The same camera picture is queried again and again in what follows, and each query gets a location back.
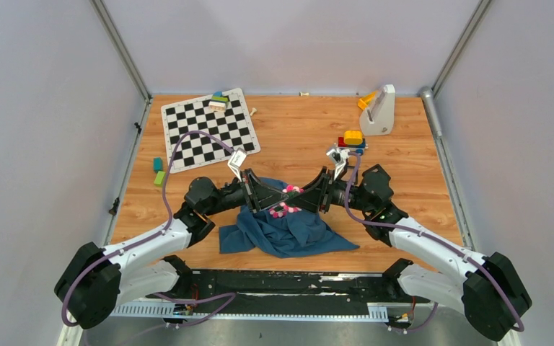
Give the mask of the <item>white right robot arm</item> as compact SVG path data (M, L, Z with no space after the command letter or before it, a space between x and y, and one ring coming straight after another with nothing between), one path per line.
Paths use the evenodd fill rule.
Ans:
M359 210L366 232L376 241L409 254L434 268L400 259L386 271L383 291L393 301L407 295L426 298L461 313L489 340L500 341L510 331L523 331L522 316L530 298L511 260L495 252L484 255L461 247L428 230L393 202L390 176L376 164L354 185L327 169L308 185L294 190L286 204L309 212L339 205L347 213Z

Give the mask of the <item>blue garment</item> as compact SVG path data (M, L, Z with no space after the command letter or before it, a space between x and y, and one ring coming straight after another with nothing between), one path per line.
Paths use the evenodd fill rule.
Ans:
M291 258L353 251L359 245L334 231L317 213L303 210L274 217L269 210L253 213L242 206L235 223L219 228L219 251L236 254L254 248Z

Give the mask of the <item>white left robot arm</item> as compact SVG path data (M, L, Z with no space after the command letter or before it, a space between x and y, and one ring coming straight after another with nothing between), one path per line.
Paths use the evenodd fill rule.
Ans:
M262 211L287 199L285 192L263 182L251 169L222 188L208 177L194 179L181 208L161 226L115 245L99 247L91 241L78 248L54 288L62 303L62 322L91 329L116 306L154 291L187 296L192 278L163 256L205 239L215 226L211 215L241 206Z

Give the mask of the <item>pink white flower brooch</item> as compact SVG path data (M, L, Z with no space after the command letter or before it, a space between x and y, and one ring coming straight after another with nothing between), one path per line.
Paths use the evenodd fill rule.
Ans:
M283 188L282 192L286 193L289 197L293 197L304 192L304 190L296 185L287 185Z

